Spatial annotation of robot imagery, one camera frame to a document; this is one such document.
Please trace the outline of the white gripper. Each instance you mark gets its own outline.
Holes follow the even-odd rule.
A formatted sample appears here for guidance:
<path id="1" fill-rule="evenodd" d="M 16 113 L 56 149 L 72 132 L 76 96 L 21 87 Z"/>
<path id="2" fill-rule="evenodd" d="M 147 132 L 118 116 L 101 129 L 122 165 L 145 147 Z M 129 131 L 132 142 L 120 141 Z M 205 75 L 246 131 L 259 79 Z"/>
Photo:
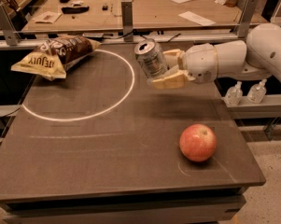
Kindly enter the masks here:
<path id="1" fill-rule="evenodd" d="M 186 50 L 170 49 L 163 53 L 170 68 L 178 70 L 167 77 L 149 78 L 148 84 L 155 90 L 171 90 L 185 86 L 192 81 L 197 84 L 214 81 L 218 76 L 218 53 L 209 44 L 195 45 Z"/>

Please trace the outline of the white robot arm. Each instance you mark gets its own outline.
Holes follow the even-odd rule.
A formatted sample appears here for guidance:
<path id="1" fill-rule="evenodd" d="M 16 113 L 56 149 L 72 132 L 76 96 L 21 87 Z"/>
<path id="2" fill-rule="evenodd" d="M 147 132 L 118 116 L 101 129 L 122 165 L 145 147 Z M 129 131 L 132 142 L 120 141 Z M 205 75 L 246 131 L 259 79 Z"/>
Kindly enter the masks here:
<path id="1" fill-rule="evenodd" d="M 157 90 L 181 88 L 188 82 L 212 82 L 220 77 L 245 81 L 273 76 L 281 83 L 281 27 L 271 23 L 252 29 L 246 40 L 204 43 L 186 51 L 167 50 L 163 55 L 170 69 L 148 80 Z"/>

